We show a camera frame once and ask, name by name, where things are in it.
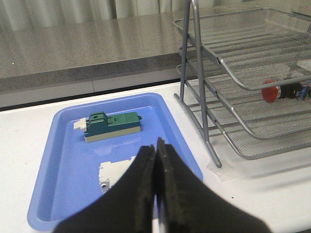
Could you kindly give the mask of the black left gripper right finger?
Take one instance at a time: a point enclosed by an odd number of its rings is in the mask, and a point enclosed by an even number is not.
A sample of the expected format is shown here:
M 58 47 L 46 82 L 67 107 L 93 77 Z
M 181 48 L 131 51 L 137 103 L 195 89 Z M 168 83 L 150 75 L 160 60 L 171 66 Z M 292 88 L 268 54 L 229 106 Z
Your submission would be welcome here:
M 158 138 L 156 187 L 162 233 L 269 233 L 261 219 L 230 204 L 197 178 Z

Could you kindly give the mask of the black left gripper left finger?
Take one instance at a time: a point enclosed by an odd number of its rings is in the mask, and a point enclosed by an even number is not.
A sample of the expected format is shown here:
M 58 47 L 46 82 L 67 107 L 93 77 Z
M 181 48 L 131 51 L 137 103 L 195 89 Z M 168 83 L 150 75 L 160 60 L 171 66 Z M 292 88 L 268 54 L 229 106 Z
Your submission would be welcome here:
M 150 233 L 154 146 L 142 146 L 121 178 L 94 203 L 63 220 L 56 233 Z

